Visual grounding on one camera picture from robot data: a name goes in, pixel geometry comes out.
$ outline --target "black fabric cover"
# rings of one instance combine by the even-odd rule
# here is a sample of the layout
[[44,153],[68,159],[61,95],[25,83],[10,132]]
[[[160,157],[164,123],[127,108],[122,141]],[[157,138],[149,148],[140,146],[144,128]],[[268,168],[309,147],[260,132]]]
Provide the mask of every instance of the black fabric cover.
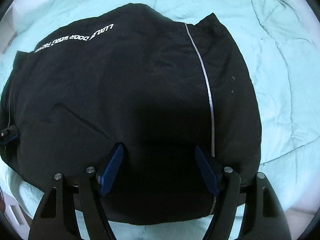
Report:
[[[259,166],[261,123],[246,64],[214,14],[188,28],[212,93],[216,158],[248,185]],[[44,191],[56,173],[95,166],[121,141],[127,155],[102,200],[109,220],[147,225],[209,215],[213,197],[194,149],[211,149],[210,106],[184,23],[128,4],[59,28],[35,51],[17,53],[1,97],[1,128],[10,107],[20,131],[5,154],[1,147],[9,166]]]

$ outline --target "black plastic clip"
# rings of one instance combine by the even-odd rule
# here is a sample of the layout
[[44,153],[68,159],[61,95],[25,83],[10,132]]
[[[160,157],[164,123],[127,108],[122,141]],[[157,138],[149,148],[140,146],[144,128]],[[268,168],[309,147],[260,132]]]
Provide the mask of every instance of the black plastic clip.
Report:
[[0,145],[7,145],[9,142],[18,138],[18,128],[11,125],[0,131]]

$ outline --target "light blue comforter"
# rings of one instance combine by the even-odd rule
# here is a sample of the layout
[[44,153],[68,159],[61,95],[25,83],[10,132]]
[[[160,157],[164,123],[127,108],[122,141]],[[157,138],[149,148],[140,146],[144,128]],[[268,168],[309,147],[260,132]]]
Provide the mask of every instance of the light blue comforter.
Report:
[[[259,170],[271,182],[282,207],[289,208],[320,171],[320,52],[289,0],[51,0],[25,16],[0,62],[0,88],[17,50],[32,51],[48,34],[73,21],[114,8],[144,3],[174,21],[196,24],[215,13],[236,41],[248,66],[262,122]],[[0,186],[33,217],[42,192],[0,160]],[[238,208],[230,239],[243,214]],[[81,212],[82,237],[88,239]],[[154,226],[111,222],[118,240],[202,239],[211,217]]]

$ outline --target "white piping stripe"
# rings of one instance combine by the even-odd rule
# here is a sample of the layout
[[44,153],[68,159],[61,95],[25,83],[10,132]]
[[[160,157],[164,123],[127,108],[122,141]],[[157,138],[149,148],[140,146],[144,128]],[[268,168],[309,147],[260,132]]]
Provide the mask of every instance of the white piping stripe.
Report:
[[[10,125],[10,98],[11,98],[11,91],[10,91],[10,95],[9,95],[9,122],[8,122],[8,126]],[[6,146],[4,147],[4,157],[7,158],[7,154],[6,154]]]
[[198,54],[198,57],[199,57],[199,60],[201,62],[201,67],[202,67],[202,71],[203,71],[203,74],[204,74],[204,78],[205,78],[205,83],[207,84],[207,90],[208,90],[208,96],[209,96],[209,104],[210,104],[210,111],[211,111],[211,156],[214,157],[214,117],[213,117],[213,104],[212,104],[212,98],[211,98],[211,92],[210,92],[210,86],[209,86],[209,81],[208,81],[208,77],[207,77],[207,73],[205,71],[205,68],[204,68],[204,65],[203,65],[203,61],[202,61],[202,58],[200,56],[200,53],[195,45],[195,43],[193,42],[193,39],[190,35],[190,32],[189,32],[189,29],[188,29],[188,26],[187,24],[185,23],[184,24],[186,26],[186,30],[187,30],[187,33],[189,35],[189,38],[192,42],[192,45],[193,47],[195,48],[197,54]]

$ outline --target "metal screw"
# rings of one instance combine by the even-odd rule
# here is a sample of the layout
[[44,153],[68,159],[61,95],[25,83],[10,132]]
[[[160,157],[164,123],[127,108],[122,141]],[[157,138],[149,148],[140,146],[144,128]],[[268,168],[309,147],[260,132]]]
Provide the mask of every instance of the metal screw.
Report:
[[233,172],[233,169],[231,168],[231,167],[224,167],[224,172],[226,172],[226,173],[231,173],[231,172]]
[[54,179],[58,180],[58,179],[61,179],[62,178],[62,174],[61,173],[57,173],[55,176],[54,176]]
[[90,166],[86,169],[87,173],[93,173],[95,171],[94,167]]
[[258,178],[264,179],[266,176],[262,172],[258,172]]

